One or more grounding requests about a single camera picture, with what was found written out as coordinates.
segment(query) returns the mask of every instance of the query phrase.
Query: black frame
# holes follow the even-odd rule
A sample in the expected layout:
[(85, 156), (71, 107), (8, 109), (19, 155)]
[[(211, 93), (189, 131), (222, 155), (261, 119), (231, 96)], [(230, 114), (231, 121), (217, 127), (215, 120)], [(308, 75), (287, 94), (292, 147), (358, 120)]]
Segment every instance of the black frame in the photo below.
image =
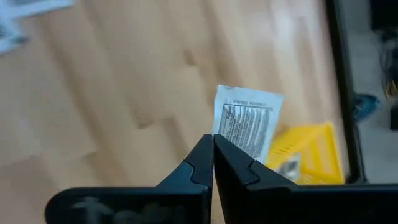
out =
[(325, 0), (325, 9), (339, 90), (349, 169), (351, 171), (346, 183), (363, 184), (367, 183), (368, 179), (364, 171), (359, 131), (354, 121), (354, 87), (348, 57), (344, 18), (339, 0)]

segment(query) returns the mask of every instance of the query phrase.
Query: white paper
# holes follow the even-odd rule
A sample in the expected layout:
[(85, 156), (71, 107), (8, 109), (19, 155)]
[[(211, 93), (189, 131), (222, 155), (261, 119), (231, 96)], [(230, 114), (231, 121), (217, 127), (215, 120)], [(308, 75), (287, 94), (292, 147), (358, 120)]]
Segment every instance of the white paper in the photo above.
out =
[(218, 85), (212, 133), (265, 163), (282, 103), (275, 93)]
[(24, 35), (11, 18), (4, 2), (0, 1), (0, 55), (21, 45)]
[(64, 7), (70, 7), (72, 0), (3, 0), (13, 18), (32, 16)]

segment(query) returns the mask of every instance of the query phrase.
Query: wooden floor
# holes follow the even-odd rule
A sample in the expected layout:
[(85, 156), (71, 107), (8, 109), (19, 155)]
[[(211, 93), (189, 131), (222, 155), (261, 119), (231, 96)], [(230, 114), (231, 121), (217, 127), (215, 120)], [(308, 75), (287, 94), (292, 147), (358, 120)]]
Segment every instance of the wooden floor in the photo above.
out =
[(21, 26), (0, 57), (2, 223), (43, 223), (69, 187), (156, 185), (210, 132), (217, 84), (283, 94), (279, 131), (332, 121), (347, 164), (321, 0), (76, 0)]

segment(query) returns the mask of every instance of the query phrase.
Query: yellow crate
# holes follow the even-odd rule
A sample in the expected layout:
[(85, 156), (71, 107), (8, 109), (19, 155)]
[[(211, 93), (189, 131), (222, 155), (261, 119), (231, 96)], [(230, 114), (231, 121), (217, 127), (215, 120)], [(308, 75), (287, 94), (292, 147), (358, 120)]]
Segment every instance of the yellow crate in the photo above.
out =
[(302, 185), (343, 184), (331, 123), (294, 127), (272, 143), (266, 166)]

